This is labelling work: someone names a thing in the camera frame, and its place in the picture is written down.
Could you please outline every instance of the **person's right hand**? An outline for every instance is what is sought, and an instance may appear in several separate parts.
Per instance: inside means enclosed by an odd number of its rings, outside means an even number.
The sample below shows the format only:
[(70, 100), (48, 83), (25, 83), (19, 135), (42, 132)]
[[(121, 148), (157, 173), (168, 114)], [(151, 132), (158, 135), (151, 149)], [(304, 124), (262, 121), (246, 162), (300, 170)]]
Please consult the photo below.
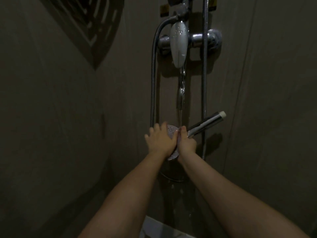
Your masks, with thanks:
[(188, 157), (189, 155), (196, 153), (197, 143), (194, 139), (187, 137), (187, 130), (185, 126), (182, 126), (180, 136), (181, 140), (178, 143), (178, 161), (182, 163), (185, 157)]

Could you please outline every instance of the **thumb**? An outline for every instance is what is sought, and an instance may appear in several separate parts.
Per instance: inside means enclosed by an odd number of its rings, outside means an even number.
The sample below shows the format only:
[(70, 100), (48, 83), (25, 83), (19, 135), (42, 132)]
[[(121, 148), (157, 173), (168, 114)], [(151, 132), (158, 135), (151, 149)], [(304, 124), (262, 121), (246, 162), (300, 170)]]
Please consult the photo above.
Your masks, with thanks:
[(177, 144), (177, 137), (178, 137), (178, 130), (176, 130), (174, 133), (173, 133), (173, 137), (172, 137), (172, 141), (173, 141), (173, 144)]
[(180, 131), (180, 136), (182, 139), (187, 138), (187, 131), (186, 131), (186, 126), (182, 126), (182, 130)]

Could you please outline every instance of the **person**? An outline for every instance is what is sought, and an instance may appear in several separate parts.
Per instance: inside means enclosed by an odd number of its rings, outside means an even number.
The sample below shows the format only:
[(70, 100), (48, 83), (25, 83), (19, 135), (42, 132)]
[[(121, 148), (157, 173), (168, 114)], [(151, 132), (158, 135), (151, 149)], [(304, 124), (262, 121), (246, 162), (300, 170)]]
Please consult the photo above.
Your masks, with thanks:
[[(196, 141), (180, 130), (179, 163), (208, 202), (230, 237), (308, 237), (285, 216), (247, 193), (196, 154)], [(79, 238), (139, 237), (151, 190), (164, 160), (177, 145), (167, 124), (155, 124), (145, 135), (148, 155), (114, 187)]]

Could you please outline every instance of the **hand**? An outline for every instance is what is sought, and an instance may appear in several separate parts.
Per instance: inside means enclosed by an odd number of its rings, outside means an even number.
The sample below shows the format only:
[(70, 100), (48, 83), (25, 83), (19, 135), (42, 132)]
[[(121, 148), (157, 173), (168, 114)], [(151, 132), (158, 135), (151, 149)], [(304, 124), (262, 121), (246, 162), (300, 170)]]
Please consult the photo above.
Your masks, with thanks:
[(186, 127), (183, 126), (180, 131), (181, 140), (178, 144), (178, 161), (182, 163), (183, 159), (190, 154), (196, 153), (197, 143), (194, 139), (187, 137)]
[(149, 153), (160, 153), (164, 158), (169, 157), (174, 151), (177, 144), (178, 131), (175, 131), (171, 139), (167, 134), (167, 124), (164, 122), (161, 125), (154, 124), (154, 128), (150, 128), (150, 136), (144, 136)]

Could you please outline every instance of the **shower hose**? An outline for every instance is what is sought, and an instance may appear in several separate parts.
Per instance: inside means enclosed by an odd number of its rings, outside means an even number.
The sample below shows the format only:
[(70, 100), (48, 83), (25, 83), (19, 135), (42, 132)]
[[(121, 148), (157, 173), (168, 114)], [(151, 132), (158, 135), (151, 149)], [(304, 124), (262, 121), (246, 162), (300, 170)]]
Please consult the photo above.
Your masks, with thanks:
[[(159, 40), (159, 35), (162, 31), (162, 29), (168, 25), (172, 24), (178, 21), (177, 16), (169, 17), (168, 19), (165, 19), (160, 23), (160, 25), (157, 27), (154, 39), (153, 39), (153, 45), (152, 45), (152, 60), (151, 60), (151, 117), (150, 117), (150, 127), (154, 126), (154, 107), (155, 107), (155, 72), (156, 72), (156, 50), (157, 50), (157, 44)], [(202, 119), (206, 118), (207, 113), (207, 90), (206, 90), (206, 84), (207, 84), (207, 46), (208, 46), (208, 0), (203, 0), (203, 62), (202, 62), (202, 75), (201, 75), (201, 92), (202, 92)], [(205, 145), (206, 137), (205, 132), (202, 132), (202, 147), (203, 147), (203, 153), (202, 153), (202, 159), (205, 160), (205, 152), (206, 152), (206, 145)], [(172, 180), (174, 182), (183, 182), (185, 180), (176, 180), (171, 177), (168, 177), (164, 175), (162, 172), (160, 172), (162, 176), (165, 178)]]

